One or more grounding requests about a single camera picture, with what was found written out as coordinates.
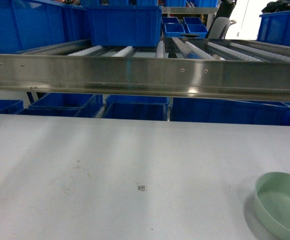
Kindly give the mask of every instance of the chair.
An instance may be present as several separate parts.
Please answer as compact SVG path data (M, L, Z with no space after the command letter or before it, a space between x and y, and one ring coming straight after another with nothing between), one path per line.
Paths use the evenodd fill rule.
M235 24L235 20L229 20L227 17L218 17L210 29L208 39L224 39L229 27Z

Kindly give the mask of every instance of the stainless steel rail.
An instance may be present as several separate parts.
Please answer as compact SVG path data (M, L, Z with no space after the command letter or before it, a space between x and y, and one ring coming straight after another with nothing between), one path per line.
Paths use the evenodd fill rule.
M217 10L216 7L162 7L163 14L214 14Z
M0 54L0 90L290 101L290 62L236 60L207 43L230 49L232 42L287 57L290 47L266 48L267 44L241 40L181 41L226 60ZM164 44L167 53L180 53L171 38ZM155 56L156 48L137 51Z

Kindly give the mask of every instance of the white table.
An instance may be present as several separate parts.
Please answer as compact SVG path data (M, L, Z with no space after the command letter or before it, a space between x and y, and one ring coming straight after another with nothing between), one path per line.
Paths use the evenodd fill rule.
M0 115L0 240L275 240L271 171L290 127Z

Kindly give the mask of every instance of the green bowl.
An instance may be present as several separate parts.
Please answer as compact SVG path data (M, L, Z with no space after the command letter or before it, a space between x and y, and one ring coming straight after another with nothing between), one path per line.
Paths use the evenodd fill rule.
M269 172L256 182L254 206L261 224L282 240L290 240L290 174Z

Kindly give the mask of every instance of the metal frame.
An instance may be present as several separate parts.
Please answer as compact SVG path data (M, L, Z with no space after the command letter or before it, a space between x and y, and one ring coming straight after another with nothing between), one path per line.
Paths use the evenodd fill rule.
M214 14L217 11L217 7L162 7L163 14Z
M165 46L179 52L172 39ZM275 47L290 56L290 47ZM0 54L0 90L290 101L290 62Z

